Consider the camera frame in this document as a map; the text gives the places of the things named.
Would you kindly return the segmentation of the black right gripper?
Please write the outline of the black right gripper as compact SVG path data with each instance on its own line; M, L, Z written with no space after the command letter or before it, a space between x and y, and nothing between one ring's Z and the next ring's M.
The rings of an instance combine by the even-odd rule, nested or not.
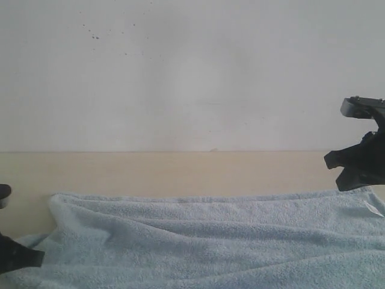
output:
M384 133L368 132L361 143L330 151L324 161L328 169L344 167L336 179L339 191L384 184Z

